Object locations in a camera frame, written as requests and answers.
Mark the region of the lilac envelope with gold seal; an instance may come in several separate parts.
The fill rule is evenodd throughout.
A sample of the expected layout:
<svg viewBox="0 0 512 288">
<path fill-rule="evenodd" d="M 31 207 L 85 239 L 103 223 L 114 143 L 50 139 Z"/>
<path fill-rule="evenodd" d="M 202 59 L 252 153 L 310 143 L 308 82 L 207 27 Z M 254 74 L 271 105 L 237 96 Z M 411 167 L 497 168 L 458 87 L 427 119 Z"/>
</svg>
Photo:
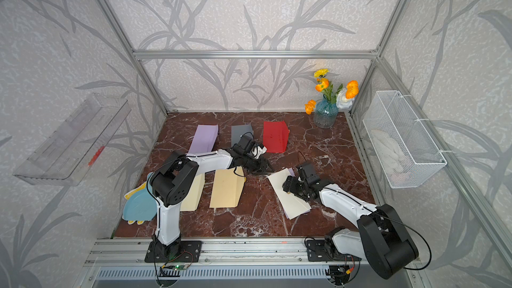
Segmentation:
<svg viewBox="0 0 512 288">
<path fill-rule="evenodd" d="M 201 154 L 212 152 L 218 133 L 218 125 L 198 125 L 188 153 Z"/>
</svg>

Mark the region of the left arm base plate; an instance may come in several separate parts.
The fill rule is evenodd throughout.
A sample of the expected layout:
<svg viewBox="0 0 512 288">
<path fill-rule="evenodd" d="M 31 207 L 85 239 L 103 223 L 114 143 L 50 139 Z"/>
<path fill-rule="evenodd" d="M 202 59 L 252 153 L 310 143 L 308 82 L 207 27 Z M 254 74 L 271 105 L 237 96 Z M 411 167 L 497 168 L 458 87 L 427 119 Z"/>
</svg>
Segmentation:
<svg viewBox="0 0 512 288">
<path fill-rule="evenodd" d="M 149 244 L 145 256 L 146 263 L 197 263 L 201 253 L 202 241 L 177 240 L 170 245 L 164 245 L 160 241 L 152 241 Z"/>
</svg>

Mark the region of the grey envelope with gold seal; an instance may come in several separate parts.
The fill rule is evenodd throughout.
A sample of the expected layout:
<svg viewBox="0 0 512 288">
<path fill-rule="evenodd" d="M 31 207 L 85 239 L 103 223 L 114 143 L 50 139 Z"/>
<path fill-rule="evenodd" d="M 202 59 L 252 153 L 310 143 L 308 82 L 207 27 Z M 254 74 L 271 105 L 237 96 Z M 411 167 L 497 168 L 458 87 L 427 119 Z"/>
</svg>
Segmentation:
<svg viewBox="0 0 512 288">
<path fill-rule="evenodd" d="M 233 125 L 231 127 L 231 146 L 237 144 L 243 135 L 253 134 L 251 124 Z"/>
</svg>

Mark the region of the pale yellow envelope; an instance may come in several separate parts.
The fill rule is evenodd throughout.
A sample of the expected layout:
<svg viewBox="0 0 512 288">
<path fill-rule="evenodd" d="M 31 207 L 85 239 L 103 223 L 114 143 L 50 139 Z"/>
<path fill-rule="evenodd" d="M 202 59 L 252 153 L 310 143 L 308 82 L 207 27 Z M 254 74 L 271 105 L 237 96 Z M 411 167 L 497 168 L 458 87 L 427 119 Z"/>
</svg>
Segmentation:
<svg viewBox="0 0 512 288">
<path fill-rule="evenodd" d="M 201 195 L 203 193 L 203 188 L 205 185 L 205 174 L 197 175 L 193 183 L 191 184 L 191 188 L 189 193 L 185 197 L 185 199 L 181 202 L 180 211 L 181 212 L 190 212 L 196 211 L 199 206 L 199 201 L 201 199 Z"/>
</svg>

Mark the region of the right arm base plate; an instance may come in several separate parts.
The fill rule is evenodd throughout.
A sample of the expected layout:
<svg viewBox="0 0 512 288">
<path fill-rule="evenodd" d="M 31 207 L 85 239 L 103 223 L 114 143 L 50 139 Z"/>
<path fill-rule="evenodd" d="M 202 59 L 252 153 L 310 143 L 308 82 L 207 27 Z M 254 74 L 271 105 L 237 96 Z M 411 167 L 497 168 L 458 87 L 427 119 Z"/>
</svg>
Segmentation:
<svg viewBox="0 0 512 288">
<path fill-rule="evenodd" d="M 323 239 L 305 239 L 305 247 L 307 251 L 307 259 L 310 262 L 329 262 L 329 261 L 342 261 L 342 262 L 359 262 L 361 258 L 339 253 L 332 243 L 326 243 Z"/>
</svg>

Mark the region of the cream white envelope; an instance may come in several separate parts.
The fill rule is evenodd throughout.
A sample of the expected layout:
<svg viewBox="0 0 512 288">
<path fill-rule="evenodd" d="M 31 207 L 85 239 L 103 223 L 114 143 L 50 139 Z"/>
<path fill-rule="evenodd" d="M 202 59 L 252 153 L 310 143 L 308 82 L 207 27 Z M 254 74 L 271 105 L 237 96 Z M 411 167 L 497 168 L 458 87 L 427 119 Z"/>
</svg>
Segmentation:
<svg viewBox="0 0 512 288">
<path fill-rule="evenodd" d="M 294 219 L 302 214 L 309 213 L 311 206 L 306 201 L 294 196 L 294 194 L 283 190 L 283 184 L 288 177 L 292 177 L 290 170 L 283 169 L 277 173 L 271 174 L 268 180 L 279 199 L 286 218 Z"/>
</svg>

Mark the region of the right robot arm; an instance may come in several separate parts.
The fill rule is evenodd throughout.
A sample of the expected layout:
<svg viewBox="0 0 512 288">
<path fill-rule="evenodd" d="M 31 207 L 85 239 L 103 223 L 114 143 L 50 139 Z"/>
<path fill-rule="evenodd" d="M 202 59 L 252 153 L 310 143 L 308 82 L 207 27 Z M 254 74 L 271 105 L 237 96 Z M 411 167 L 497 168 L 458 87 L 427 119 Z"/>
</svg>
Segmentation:
<svg viewBox="0 0 512 288">
<path fill-rule="evenodd" d="M 384 204 L 367 203 L 344 191 L 328 179 L 322 179 L 310 162 L 297 166 L 298 176 L 283 183 L 286 193 L 306 201 L 317 201 L 336 211 L 356 226 L 356 231 L 335 229 L 323 240 L 310 239 L 307 248 L 313 252 L 309 261 L 365 260 L 383 279 L 389 279 L 419 257 L 413 241 L 413 228 L 404 224 L 396 210 Z"/>
</svg>

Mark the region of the red envelope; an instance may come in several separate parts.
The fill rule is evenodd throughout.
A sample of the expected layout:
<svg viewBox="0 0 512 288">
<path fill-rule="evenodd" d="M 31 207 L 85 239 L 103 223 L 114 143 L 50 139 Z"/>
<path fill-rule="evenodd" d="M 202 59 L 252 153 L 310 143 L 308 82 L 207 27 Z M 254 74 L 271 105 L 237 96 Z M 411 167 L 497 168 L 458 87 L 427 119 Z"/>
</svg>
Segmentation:
<svg viewBox="0 0 512 288">
<path fill-rule="evenodd" d="M 268 153 L 284 153 L 287 149 L 289 129 L 285 121 L 263 123 L 263 145 Z"/>
</svg>

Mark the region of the tan kraft envelope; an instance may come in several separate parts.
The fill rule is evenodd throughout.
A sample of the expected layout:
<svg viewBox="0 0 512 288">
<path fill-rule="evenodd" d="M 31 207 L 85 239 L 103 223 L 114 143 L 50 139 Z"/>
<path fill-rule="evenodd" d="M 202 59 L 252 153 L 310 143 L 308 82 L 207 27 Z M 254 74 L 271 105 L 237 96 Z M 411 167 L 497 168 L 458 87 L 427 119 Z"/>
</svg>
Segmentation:
<svg viewBox="0 0 512 288">
<path fill-rule="evenodd" d="M 242 167 L 215 172 L 210 208 L 235 208 L 239 204 L 246 178 Z"/>
</svg>

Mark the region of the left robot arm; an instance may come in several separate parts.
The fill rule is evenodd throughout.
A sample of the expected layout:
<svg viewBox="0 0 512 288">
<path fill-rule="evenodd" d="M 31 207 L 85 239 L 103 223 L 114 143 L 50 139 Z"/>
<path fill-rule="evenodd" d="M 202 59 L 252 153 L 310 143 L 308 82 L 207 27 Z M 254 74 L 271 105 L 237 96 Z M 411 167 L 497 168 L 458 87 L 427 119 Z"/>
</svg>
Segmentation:
<svg viewBox="0 0 512 288">
<path fill-rule="evenodd" d="M 189 154 L 174 151 L 165 163 L 147 177 L 147 190 L 156 202 L 155 246 L 176 250 L 181 241 L 179 215 L 181 202 L 188 195 L 197 175 L 242 167 L 251 175 L 274 172 L 264 154 L 267 148 L 248 133 L 231 148 L 208 153 Z"/>
</svg>

